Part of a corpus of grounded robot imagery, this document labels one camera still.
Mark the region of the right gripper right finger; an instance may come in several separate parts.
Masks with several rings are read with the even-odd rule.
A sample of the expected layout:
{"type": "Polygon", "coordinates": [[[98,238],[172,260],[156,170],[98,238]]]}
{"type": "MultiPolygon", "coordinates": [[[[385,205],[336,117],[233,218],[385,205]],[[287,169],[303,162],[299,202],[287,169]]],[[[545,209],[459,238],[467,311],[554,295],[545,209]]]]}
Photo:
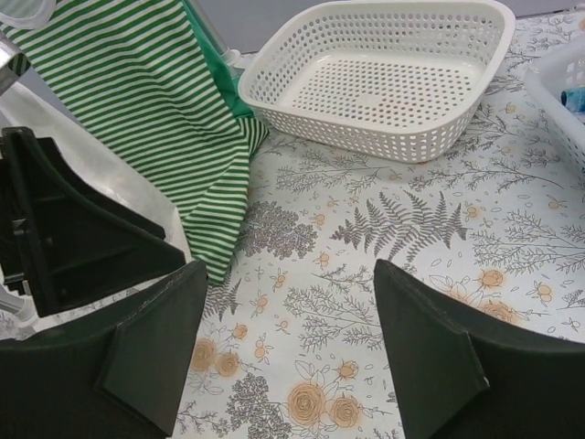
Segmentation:
{"type": "Polygon", "coordinates": [[[583,437],[583,344],[489,316],[389,261],[374,289],[406,437],[583,437]]]}

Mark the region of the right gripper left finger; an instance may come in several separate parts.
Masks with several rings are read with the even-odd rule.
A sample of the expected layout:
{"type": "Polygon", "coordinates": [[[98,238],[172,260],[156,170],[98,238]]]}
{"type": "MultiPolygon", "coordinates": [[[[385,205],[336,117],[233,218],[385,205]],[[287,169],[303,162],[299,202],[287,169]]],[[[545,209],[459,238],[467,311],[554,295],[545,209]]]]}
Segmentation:
{"type": "Polygon", "coordinates": [[[1,343],[4,438],[172,436],[207,294],[204,263],[1,343]]]}

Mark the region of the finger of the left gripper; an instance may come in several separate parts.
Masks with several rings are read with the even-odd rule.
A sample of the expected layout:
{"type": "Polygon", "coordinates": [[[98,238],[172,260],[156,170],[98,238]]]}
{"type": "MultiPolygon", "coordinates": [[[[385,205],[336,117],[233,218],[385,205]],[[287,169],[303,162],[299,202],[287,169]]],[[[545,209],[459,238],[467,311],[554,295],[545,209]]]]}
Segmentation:
{"type": "Polygon", "coordinates": [[[51,316],[173,272],[184,253],[164,229],[90,187],[56,143],[26,127],[1,134],[5,286],[51,316]]]}

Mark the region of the light blue wire hanger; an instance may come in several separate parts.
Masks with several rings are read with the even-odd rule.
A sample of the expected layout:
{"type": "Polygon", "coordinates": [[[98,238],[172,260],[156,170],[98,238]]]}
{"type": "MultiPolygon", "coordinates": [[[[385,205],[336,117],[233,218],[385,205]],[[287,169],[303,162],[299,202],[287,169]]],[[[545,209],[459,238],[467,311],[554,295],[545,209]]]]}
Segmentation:
{"type": "Polygon", "coordinates": [[[56,0],[1,0],[1,23],[17,29],[39,29],[48,23],[56,6],[56,0]]]}

